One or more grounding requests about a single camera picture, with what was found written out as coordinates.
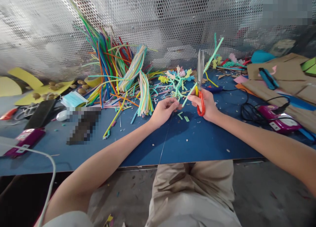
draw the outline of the electric cable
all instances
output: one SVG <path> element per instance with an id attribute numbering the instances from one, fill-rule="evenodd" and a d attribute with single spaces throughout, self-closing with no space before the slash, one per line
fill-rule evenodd
<path id="1" fill-rule="evenodd" d="M 260 112 L 257 110 L 257 107 L 260 106 L 260 105 L 263 105 L 265 102 L 268 102 L 268 101 L 271 101 L 273 99 L 277 99 L 277 98 L 286 98 L 287 99 L 287 104 L 290 104 L 291 100 L 286 97 L 286 96 L 277 96 L 277 97 L 274 97 L 274 98 L 271 98 L 271 99 L 268 99 L 268 100 L 265 100 L 263 103 L 259 103 L 257 105 L 252 105 L 251 103 L 249 103 L 249 94 L 247 92 L 247 90 L 245 89 L 233 89 L 233 90 L 226 90 L 226 89 L 223 89 L 223 91 L 226 91 L 226 92 L 229 92 L 229 91 L 236 91 L 236 90 L 242 90 L 246 93 L 247 95 L 247 99 L 246 101 L 241 105 L 241 117 L 243 120 L 245 121 L 249 121 L 249 122 L 255 122 L 257 124 L 260 124 L 260 125 L 267 125 L 269 124 L 269 121 L 275 121 L 275 120 L 280 120 L 280 119 L 291 119 L 293 121 L 295 121 L 297 124 L 299 124 L 302 129 L 304 131 L 306 131 L 312 138 L 313 138 L 313 144 L 316 143 L 316 137 L 313 135 L 313 133 L 311 133 L 310 131 L 308 131 L 304 126 L 302 126 L 298 121 L 296 121 L 295 119 L 291 118 L 291 117 L 283 117 L 283 118 L 273 118 L 273 119 L 267 119 L 265 117 L 263 117 Z"/>
<path id="2" fill-rule="evenodd" d="M 42 213 L 40 215 L 39 224 L 38 224 L 38 227 L 42 227 L 44 216 L 45 216 L 45 213 L 46 213 L 46 210 L 47 210 L 48 202 L 49 202 L 49 199 L 50 199 L 50 195 L 52 193 L 53 184 L 54 184 L 54 180 L 55 180 L 55 176 L 56 176 L 56 164 L 55 164 L 55 161 L 53 160 L 52 156 L 50 156 L 49 154 L 46 154 L 44 152 L 41 152 L 41 151 L 36 151 L 36 150 L 32 150 L 32 149 L 28 149 L 28 148 L 24 148 L 24 147 L 20 147 L 20 146 L 12 146 L 12 145 L 3 144 L 3 143 L 2 143 L 2 145 L 8 146 L 8 147 L 12 147 L 12 148 L 18 148 L 18 149 L 21 149 L 21 150 L 26 150 L 26 151 L 30 151 L 30 152 L 33 152 L 33 153 L 38 153 L 38 154 L 44 155 L 47 158 L 49 158 L 49 160 L 52 162 L 53 175 L 52 175 L 52 179 L 51 179 L 50 184 L 49 184 L 49 188 L 48 188 L 48 193 L 47 193 L 47 196 L 46 196 L 45 204 L 44 204 Z"/>

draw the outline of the orange paper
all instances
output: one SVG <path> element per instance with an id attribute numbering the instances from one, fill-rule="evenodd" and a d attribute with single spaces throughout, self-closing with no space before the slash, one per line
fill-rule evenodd
<path id="1" fill-rule="evenodd" d="M 251 92 L 249 89 L 247 89 L 245 86 L 243 86 L 242 84 L 236 84 L 235 87 L 237 89 L 244 89 L 248 92 L 248 94 L 252 94 L 252 95 L 255 95 L 253 92 Z"/>

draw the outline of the mouse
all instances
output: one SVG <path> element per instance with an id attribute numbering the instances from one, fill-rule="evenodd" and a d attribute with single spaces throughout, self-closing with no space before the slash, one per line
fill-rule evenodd
<path id="1" fill-rule="evenodd" d="M 67 110 L 63 110 L 60 113 L 57 114 L 56 120 L 57 121 L 64 121 L 67 119 Z"/>

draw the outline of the khaki pants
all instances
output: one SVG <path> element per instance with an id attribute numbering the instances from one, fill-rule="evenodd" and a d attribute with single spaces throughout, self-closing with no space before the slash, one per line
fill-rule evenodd
<path id="1" fill-rule="evenodd" d="M 190 173 L 188 164 L 158 165 L 146 227 L 158 226 L 166 219 L 167 197 L 181 191 L 199 193 L 234 211 L 233 173 L 232 160 L 197 162 Z"/>

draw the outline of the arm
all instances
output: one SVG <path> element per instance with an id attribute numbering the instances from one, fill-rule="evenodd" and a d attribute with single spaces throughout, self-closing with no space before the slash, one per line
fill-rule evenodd
<path id="1" fill-rule="evenodd" d="M 290 137 L 227 116 L 216 108 L 210 92 L 203 90 L 203 95 L 206 120 L 235 135 L 272 163 L 301 180 L 316 196 L 316 150 Z M 193 106 L 200 106 L 198 97 L 191 95 L 188 99 Z"/>
<path id="2" fill-rule="evenodd" d="M 48 204 L 43 224 L 70 211 L 87 212 L 93 192 L 147 136 L 164 124 L 178 107 L 181 108 L 175 98 L 159 101 L 147 123 L 105 147 L 80 165 L 55 192 Z"/>

